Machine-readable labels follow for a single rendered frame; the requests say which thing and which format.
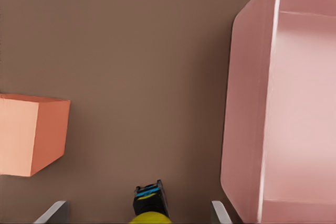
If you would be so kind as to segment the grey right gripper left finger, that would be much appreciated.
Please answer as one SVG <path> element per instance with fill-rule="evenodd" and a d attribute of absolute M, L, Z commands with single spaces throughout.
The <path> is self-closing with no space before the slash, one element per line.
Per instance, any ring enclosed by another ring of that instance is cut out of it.
<path fill-rule="evenodd" d="M 33 224 L 69 224 L 69 202 L 55 202 Z"/>

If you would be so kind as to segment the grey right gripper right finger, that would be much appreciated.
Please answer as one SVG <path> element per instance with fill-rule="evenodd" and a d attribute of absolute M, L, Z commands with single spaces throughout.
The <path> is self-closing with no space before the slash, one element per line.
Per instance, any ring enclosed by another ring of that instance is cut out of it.
<path fill-rule="evenodd" d="M 232 224 L 232 220 L 221 201 L 211 201 L 211 224 Z"/>

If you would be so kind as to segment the pink storage box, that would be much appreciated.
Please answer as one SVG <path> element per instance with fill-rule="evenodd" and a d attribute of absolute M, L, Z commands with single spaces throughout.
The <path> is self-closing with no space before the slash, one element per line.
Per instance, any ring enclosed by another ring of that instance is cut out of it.
<path fill-rule="evenodd" d="M 336 224 L 336 0 L 235 17 L 221 185 L 244 222 Z"/>

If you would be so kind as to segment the orange cube block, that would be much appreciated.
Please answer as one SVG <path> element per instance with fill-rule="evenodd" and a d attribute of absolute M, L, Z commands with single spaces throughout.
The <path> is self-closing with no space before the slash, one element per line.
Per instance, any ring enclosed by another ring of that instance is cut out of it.
<path fill-rule="evenodd" d="M 70 101 L 0 94 L 0 175 L 30 177 L 64 155 Z"/>

